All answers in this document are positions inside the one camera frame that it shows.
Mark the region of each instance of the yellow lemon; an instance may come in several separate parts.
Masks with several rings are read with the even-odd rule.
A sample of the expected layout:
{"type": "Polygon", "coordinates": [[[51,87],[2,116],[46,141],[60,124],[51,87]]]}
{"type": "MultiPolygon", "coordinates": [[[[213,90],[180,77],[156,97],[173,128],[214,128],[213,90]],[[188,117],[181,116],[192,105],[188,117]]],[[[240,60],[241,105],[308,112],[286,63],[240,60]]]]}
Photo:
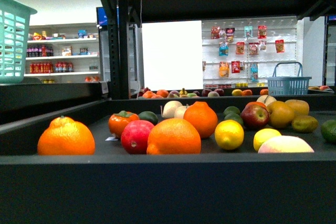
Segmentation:
{"type": "Polygon", "coordinates": [[[258,131],[253,138],[253,147],[256,151],[261,145],[274,136],[281,136],[281,133],[275,129],[262,129],[258,131]]]}
{"type": "Polygon", "coordinates": [[[234,150],[241,146],[244,140],[243,127],[234,120],[220,122],[215,129],[217,145],[224,150],[234,150]]]}

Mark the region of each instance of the hanging snack package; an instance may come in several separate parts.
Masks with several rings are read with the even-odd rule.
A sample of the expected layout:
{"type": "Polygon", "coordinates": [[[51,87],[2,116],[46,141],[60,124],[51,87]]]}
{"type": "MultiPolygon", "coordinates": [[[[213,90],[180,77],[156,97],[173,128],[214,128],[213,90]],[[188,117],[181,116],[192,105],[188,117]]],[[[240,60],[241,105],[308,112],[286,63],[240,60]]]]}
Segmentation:
{"type": "Polygon", "coordinates": [[[259,41],[259,50],[266,52],[266,41],[265,40],[259,41]]]}
{"type": "Polygon", "coordinates": [[[258,42],[250,42],[249,44],[249,55],[258,55],[259,50],[258,50],[258,42]]]}
{"type": "Polygon", "coordinates": [[[233,39],[235,37],[235,28],[225,28],[226,32],[226,41],[228,43],[233,43],[233,39]]]}
{"type": "Polygon", "coordinates": [[[226,42],[219,43],[219,56],[228,56],[229,55],[229,46],[226,42]]]}
{"type": "Polygon", "coordinates": [[[253,37],[253,26],[244,27],[245,38],[253,37]]]}
{"type": "Polygon", "coordinates": [[[277,52],[285,52],[285,43],[283,39],[275,41],[275,49],[277,52]]]}
{"type": "Polygon", "coordinates": [[[240,61],[231,62],[231,73],[240,73],[240,61]]]}
{"type": "Polygon", "coordinates": [[[211,39],[219,39],[219,31],[220,31],[219,26],[213,26],[211,28],[211,39]]]}
{"type": "Polygon", "coordinates": [[[267,26],[258,26],[258,39],[266,39],[267,26]]]}
{"type": "Polygon", "coordinates": [[[220,39],[226,39],[226,33],[225,33],[225,29],[221,28],[219,31],[219,38],[220,39]]]}
{"type": "Polygon", "coordinates": [[[219,76],[220,77],[229,77],[230,66],[229,63],[221,61],[219,63],[219,76]]]}
{"type": "Polygon", "coordinates": [[[251,82],[258,82],[258,65],[251,63],[251,82]]]}
{"type": "Polygon", "coordinates": [[[236,54],[243,55],[245,50],[245,42],[237,42],[236,43],[236,54]]]}

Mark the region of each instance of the basket handle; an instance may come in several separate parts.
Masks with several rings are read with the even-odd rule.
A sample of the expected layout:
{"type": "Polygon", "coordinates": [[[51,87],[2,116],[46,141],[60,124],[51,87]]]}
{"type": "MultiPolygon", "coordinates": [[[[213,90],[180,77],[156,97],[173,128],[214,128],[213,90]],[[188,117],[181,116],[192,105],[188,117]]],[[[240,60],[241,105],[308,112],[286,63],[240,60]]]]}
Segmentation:
{"type": "Polygon", "coordinates": [[[303,70],[302,70],[302,64],[299,63],[298,61],[293,61],[293,62],[280,62],[278,64],[275,65],[275,68],[274,68],[274,71],[273,71],[273,77],[276,77],[277,76],[277,67],[280,65],[280,64],[299,64],[299,71],[298,71],[298,77],[301,76],[303,77],[303,70]]]}

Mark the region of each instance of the blue basket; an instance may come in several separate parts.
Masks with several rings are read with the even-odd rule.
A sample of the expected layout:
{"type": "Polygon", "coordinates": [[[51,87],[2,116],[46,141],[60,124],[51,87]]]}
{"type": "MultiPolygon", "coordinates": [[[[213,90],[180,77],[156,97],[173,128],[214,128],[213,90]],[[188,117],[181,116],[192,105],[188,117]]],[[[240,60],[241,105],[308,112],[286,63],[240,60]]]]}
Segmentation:
{"type": "Polygon", "coordinates": [[[302,64],[299,62],[281,62],[276,64],[273,77],[267,78],[269,95],[295,95],[307,94],[309,80],[311,77],[303,77],[302,64]],[[297,77],[278,77],[277,67],[280,64],[298,64],[299,71],[297,77]]]}
{"type": "Polygon", "coordinates": [[[0,0],[0,83],[23,80],[29,20],[35,13],[15,0],[0,0]]]}

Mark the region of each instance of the orange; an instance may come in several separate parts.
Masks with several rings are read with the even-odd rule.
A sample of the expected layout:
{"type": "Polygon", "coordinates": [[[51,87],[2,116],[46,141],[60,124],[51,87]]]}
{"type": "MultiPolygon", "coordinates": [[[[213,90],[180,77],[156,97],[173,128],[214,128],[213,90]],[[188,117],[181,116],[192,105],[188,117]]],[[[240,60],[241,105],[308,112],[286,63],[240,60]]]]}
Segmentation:
{"type": "Polygon", "coordinates": [[[165,119],[154,126],[149,133],[147,154],[199,154],[200,152],[200,135],[185,119],[165,119]]]}
{"type": "Polygon", "coordinates": [[[262,106],[262,107],[264,107],[265,109],[267,108],[266,105],[265,105],[264,103],[262,103],[262,102],[249,102],[249,103],[246,104],[245,107],[250,106],[250,105],[252,105],[252,104],[256,104],[256,105],[262,106]]]}
{"type": "Polygon", "coordinates": [[[89,128],[64,116],[52,120],[37,144],[39,155],[92,155],[95,149],[89,128]]]}
{"type": "Polygon", "coordinates": [[[246,89],[246,90],[244,90],[241,94],[242,94],[242,96],[245,96],[245,95],[252,95],[252,90],[251,90],[251,89],[246,89]]]}
{"type": "Polygon", "coordinates": [[[206,102],[195,102],[184,112],[184,119],[190,122],[201,138],[210,137],[218,124],[218,117],[206,102]]]}
{"type": "Polygon", "coordinates": [[[163,98],[167,98],[169,95],[169,92],[167,90],[164,89],[159,89],[157,90],[156,94],[162,96],[163,98]]]}
{"type": "Polygon", "coordinates": [[[151,98],[163,98],[163,97],[161,95],[159,95],[159,94],[155,94],[151,98]]]}
{"type": "Polygon", "coordinates": [[[260,95],[268,94],[268,89],[262,89],[260,95]]]}
{"type": "Polygon", "coordinates": [[[146,91],[144,92],[144,94],[142,95],[142,97],[144,98],[152,98],[152,96],[154,96],[155,93],[153,93],[153,91],[146,91]]]}

